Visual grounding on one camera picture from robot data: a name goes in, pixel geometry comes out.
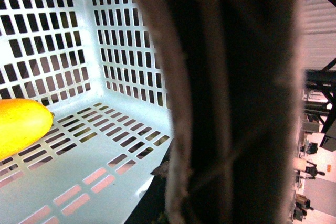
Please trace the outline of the felt-covered left gripper finger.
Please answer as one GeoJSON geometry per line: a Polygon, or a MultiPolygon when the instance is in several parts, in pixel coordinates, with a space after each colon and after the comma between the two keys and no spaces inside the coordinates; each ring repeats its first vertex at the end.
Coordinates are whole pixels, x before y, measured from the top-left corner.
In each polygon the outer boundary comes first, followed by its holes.
{"type": "Polygon", "coordinates": [[[156,167],[153,171],[151,171],[151,175],[158,176],[161,178],[167,178],[169,173],[169,161],[163,162],[158,167],[156,167]]]}

